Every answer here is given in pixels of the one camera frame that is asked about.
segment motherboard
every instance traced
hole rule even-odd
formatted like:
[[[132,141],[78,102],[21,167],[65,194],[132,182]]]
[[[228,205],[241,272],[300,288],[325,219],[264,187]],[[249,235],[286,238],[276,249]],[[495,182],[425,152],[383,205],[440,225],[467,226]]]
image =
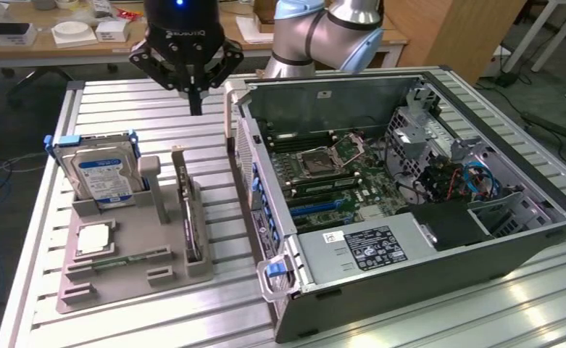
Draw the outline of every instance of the motherboard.
[[[361,133],[277,136],[268,150],[297,233],[383,218],[407,206],[376,141]]]

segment wooden cabinet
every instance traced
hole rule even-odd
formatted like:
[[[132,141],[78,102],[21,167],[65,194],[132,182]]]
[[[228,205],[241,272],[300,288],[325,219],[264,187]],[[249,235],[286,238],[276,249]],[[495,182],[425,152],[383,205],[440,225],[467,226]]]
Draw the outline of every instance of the wooden cabinet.
[[[384,0],[409,42],[400,67],[447,65],[475,83],[525,0]]]

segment floor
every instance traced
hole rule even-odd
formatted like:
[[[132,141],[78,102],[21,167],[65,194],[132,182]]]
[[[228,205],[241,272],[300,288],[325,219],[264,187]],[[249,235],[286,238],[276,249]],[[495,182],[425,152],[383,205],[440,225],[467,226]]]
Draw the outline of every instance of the floor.
[[[504,45],[515,47],[527,29],[528,23],[515,26],[504,39]],[[548,35],[548,31],[539,34],[528,53],[532,52],[532,49],[545,40]],[[516,83],[511,87],[501,89],[501,91],[517,109],[566,125],[564,63],[566,42],[561,43],[560,50],[556,51],[541,72],[533,74],[528,71],[528,67],[521,70],[532,80],[532,85],[525,86],[521,83]],[[240,67],[238,72],[249,72],[254,68],[262,68],[264,64],[264,59],[248,61]],[[114,74],[106,71],[104,65],[66,67],[65,71],[76,80],[122,80],[144,77],[144,74],[128,64],[118,65],[118,71]],[[12,79],[4,78],[0,73],[0,160],[38,152],[44,135],[52,133],[54,129],[65,90],[65,82],[58,77],[53,75],[44,76],[32,87],[20,93],[18,97],[22,100],[22,107],[18,110],[12,110],[5,105],[4,92],[17,81],[17,78],[21,78],[28,72],[29,69],[16,69],[16,77]],[[484,86],[491,86],[487,80],[480,81],[480,83]],[[499,94],[493,91],[483,91],[483,95],[495,103],[508,117],[520,122],[516,111],[509,108],[508,103]],[[556,140],[545,131],[532,129],[529,133],[551,151],[556,151]],[[42,162],[42,157],[34,157],[17,162],[14,169],[36,167]],[[5,174],[6,172],[0,171],[0,180],[2,180]],[[9,284],[16,271],[21,243],[26,233],[29,214],[33,209],[40,176],[40,170],[28,173],[13,173],[9,179],[10,193],[0,204],[0,259],[5,274],[5,284],[0,290],[0,320]]]

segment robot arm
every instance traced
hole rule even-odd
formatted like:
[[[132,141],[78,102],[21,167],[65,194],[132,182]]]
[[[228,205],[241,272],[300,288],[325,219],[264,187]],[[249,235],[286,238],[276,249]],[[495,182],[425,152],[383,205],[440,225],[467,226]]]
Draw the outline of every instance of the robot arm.
[[[244,58],[236,41],[224,37],[217,0],[145,0],[148,28],[129,61],[166,89],[188,99],[201,114],[206,91],[222,83]],[[222,59],[210,60],[222,49]]]
[[[359,73],[381,44],[381,0],[278,0],[265,78],[314,74],[317,62]]]

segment blue pcie slot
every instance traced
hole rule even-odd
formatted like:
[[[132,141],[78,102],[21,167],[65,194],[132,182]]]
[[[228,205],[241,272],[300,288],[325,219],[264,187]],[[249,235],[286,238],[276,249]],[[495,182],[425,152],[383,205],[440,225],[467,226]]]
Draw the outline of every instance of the blue pcie slot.
[[[336,210],[342,204],[342,199],[337,199],[333,202],[310,205],[309,207],[290,208],[289,213],[292,217],[301,216],[305,214],[312,214],[313,212],[326,212],[329,210]]]

